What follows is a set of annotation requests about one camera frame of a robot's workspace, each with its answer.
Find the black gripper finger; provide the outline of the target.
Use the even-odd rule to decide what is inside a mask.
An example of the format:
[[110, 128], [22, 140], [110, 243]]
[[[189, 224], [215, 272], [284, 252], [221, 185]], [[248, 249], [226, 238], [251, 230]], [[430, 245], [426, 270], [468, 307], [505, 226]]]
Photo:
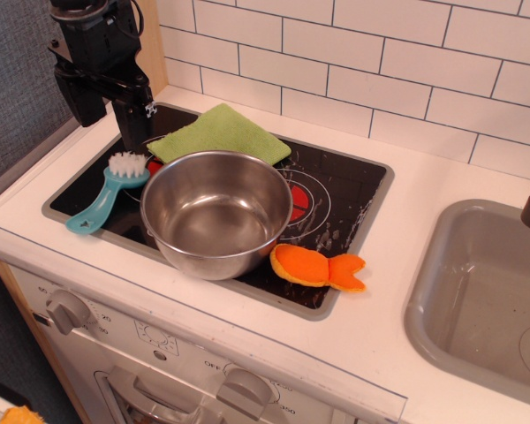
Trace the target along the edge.
[[153, 138], [157, 112], [155, 102], [147, 105], [134, 105], [116, 100], [111, 103], [125, 151], [137, 154], [146, 153], [147, 148], [144, 142]]
[[83, 127], [89, 127], [106, 116], [103, 98], [81, 76], [67, 72], [59, 66], [54, 69], [57, 85], [70, 111]]

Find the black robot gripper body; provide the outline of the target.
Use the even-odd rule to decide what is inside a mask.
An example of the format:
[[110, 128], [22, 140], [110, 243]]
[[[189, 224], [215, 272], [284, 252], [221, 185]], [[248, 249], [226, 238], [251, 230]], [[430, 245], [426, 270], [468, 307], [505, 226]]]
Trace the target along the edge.
[[138, 2], [52, 1], [49, 13], [63, 34], [49, 47], [56, 66], [111, 100], [153, 101], [148, 76], [136, 62], [144, 30]]

